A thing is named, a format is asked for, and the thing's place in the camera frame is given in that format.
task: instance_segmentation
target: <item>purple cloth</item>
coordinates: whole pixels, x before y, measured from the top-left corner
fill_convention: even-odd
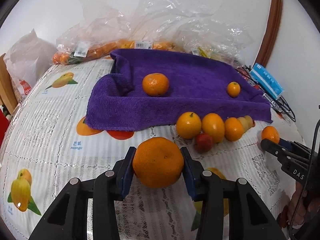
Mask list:
[[[95,84],[89,98],[89,127],[137,131],[175,124],[188,111],[200,118],[217,113],[223,120],[249,115],[272,122],[270,104],[262,91],[251,87],[230,65],[186,53],[147,49],[117,49],[111,57],[115,68]],[[155,72],[170,81],[162,97],[150,97],[142,89],[143,78]],[[232,81],[241,86],[237,98],[226,91]]]

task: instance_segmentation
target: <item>barcode label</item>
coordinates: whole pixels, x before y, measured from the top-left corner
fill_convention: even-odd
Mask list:
[[[193,49],[191,52],[192,55],[200,56],[199,51],[197,49]]]
[[[135,41],[135,49],[152,49],[152,41]]]
[[[86,57],[91,42],[89,41],[79,41],[78,45],[76,46],[74,56],[75,57]]]

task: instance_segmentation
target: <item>red fruit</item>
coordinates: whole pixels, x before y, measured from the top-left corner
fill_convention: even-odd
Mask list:
[[[195,150],[198,153],[205,153],[211,150],[213,145],[212,137],[206,133],[200,133],[195,137]]]

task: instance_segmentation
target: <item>printed green leaf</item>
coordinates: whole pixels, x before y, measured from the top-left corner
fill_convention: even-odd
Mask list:
[[[32,196],[30,197],[28,209],[30,209],[32,212],[36,213],[37,215],[41,216],[41,212],[39,211],[35,201],[32,198]]]
[[[8,196],[8,200],[7,200],[8,203],[12,203],[12,198],[11,198],[11,192],[9,193],[9,196]]]
[[[68,82],[68,84],[78,84],[78,82],[77,82],[77,81],[74,81],[73,79],[71,79],[71,80]]]
[[[191,231],[198,229],[200,225],[200,218],[201,218],[201,215],[198,212],[196,212],[195,218],[193,219],[193,222],[192,222]]]

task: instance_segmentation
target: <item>plastic bag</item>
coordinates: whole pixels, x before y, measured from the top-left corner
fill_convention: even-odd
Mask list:
[[[7,70],[22,99],[49,69],[54,51],[54,46],[38,38],[35,30],[32,30],[5,54]]]
[[[217,0],[140,0],[130,19],[100,0],[80,2],[85,20],[57,39],[55,64],[97,59],[118,48],[188,53],[200,48],[201,56],[236,65],[239,51],[252,43],[244,28],[214,19],[222,5]]]

